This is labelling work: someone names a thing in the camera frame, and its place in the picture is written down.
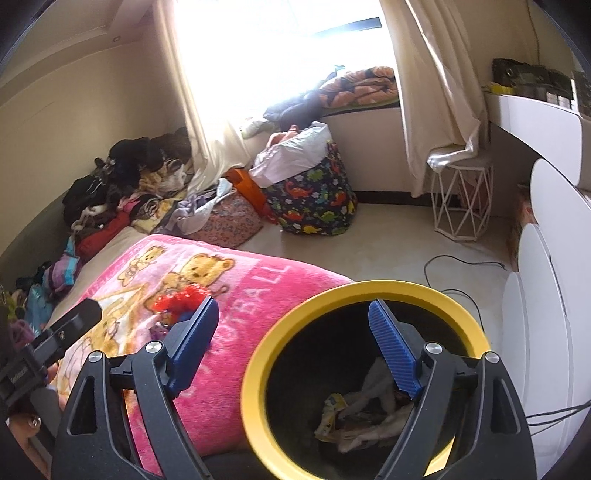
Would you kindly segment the person's left hand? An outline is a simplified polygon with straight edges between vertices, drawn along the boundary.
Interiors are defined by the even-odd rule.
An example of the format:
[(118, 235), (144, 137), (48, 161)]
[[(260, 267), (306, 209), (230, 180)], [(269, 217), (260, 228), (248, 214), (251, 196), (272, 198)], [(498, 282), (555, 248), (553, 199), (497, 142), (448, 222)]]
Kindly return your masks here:
[[(48, 368), (47, 379), (49, 385), (37, 389), (37, 392), (51, 391), (51, 400), (43, 401), (43, 405), (52, 406), (54, 403), (57, 403), (59, 409), (63, 411), (65, 409), (66, 400), (59, 395), (54, 380), (58, 372), (58, 367), (59, 364), (55, 364)], [(14, 405), (14, 409), (11, 412), (9, 419), (6, 421), (6, 425), (27, 458), (45, 479), (49, 479), (50, 466), (37, 447), (32, 443), (32, 439), (40, 432), (42, 418), (36, 411), (36, 408), (31, 404), (29, 398), (21, 398)]]

